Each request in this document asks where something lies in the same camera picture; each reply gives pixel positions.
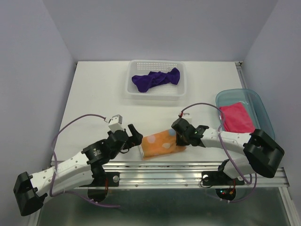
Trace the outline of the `orange and blue patterned towel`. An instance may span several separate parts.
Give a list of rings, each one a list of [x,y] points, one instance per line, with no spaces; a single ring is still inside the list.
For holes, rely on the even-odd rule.
[[[140,153],[143,160],[180,153],[185,149],[186,146],[176,145],[176,132],[173,129],[143,137],[140,145]]]

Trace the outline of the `pink microfiber towel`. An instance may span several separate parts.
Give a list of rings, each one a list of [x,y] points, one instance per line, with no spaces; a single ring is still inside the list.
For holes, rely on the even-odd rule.
[[[220,110],[225,116],[223,124],[225,131],[252,133],[255,130],[253,121],[241,102],[229,106],[221,106]]]

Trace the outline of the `purple towel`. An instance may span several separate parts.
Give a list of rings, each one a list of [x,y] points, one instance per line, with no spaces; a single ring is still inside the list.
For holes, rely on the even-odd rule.
[[[134,75],[131,80],[139,92],[145,93],[153,87],[169,83],[177,85],[180,77],[180,71],[177,68],[173,68],[167,73],[151,71],[147,75]]]

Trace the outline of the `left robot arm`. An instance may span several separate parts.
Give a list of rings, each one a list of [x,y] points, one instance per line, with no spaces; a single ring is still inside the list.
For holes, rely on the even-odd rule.
[[[106,139],[88,145],[66,161],[37,173],[19,174],[13,192],[21,216],[40,210],[47,198],[74,194],[76,187],[89,184],[107,187],[109,180],[103,166],[142,143],[143,135],[134,125],[129,124],[128,128],[131,135],[123,128],[109,131]]]

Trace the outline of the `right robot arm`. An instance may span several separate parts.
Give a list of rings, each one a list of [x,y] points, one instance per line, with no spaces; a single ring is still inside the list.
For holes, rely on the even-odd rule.
[[[220,148],[229,156],[236,152],[240,158],[228,157],[216,171],[206,173],[207,186],[229,184],[232,180],[249,174],[273,178],[285,154],[266,132],[255,129],[252,133],[218,131],[208,126],[192,126],[186,119],[178,118],[172,125],[179,146]]]

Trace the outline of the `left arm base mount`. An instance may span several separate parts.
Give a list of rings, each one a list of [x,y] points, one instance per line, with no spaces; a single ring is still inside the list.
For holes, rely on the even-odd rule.
[[[106,176],[101,180],[93,180],[90,184],[82,185],[85,188],[87,196],[97,202],[102,202],[108,195],[110,188],[119,186],[120,173],[117,171],[106,172]]]

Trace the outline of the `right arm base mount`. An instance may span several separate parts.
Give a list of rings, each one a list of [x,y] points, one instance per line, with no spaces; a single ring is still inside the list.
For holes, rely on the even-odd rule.
[[[245,182],[238,178],[231,179],[221,171],[206,171],[201,178],[202,188],[216,187],[216,195],[226,201],[234,201],[236,197],[236,186],[243,186]]]

